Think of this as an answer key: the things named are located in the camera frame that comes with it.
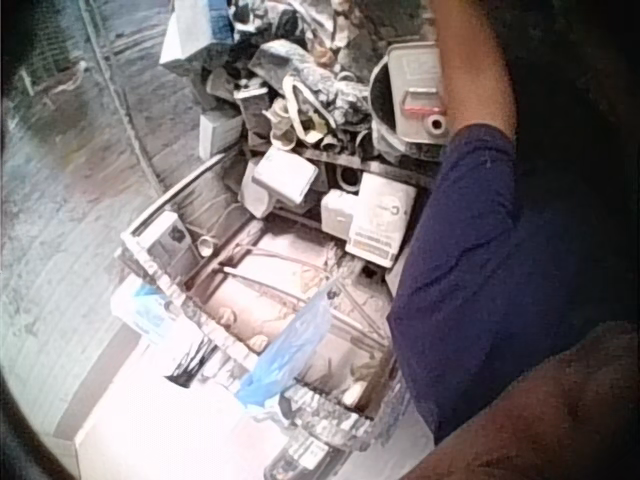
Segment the sticker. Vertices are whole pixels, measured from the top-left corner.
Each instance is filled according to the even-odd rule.
[[[289,453],[298,460],[298,463],[302,465],[307,470],[313,470],[318,466],[320,461],[325,457],[325,455],[329,452],[329,446],[325,445],[322,442],[312,438],[311,443],[305,450],[302,455],[299,455],[300,458],[297,458],[297,452],[292,452],[289,450]]]

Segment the white electrical device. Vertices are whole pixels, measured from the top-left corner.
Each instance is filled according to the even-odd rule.
[[[219,104],[200,115],[200,159],[205,162],[240,139],[242,115],[233,107]]]
[[[415,187],[365,172],[347,252],[386,268],[393,266],[416,193]]]
[[[318,175],[318,167],[300,155],[271,147],[262,158],[253,182],[290,205],[300,205]]]
[[[320,203],[322,231],[348,240],[357,204],[357,195],[338,189],[330,190]]]

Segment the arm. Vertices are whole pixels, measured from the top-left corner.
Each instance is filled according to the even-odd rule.
[[[637,446],[637,359],[633,325],[605,324],[515,382],[405,480],[584,480],[611,474],[633,453],[629,447]]]
[[[477,0],[431,0],[449,124],[486,123],[515,138],[516,109],[500,45]]]

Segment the person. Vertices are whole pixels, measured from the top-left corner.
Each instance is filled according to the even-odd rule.
[[[477,0],[432,0],[452,134],[389,314],[436,444],[601,322],[635,317],[633,272],[597,198],[519,173],[516,103]]]
[[[638,335],[597,327],[516,381],[405,480],[636,479]]]

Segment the blue plastic bag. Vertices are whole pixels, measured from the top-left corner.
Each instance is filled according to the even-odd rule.
[[[256,367],[242,379],[236,393],[242,404],[264,407],[267,400],[294,384],[329,333],[331,303],[327,295],[334,283],[330,281],[319,290],[260,355]]]

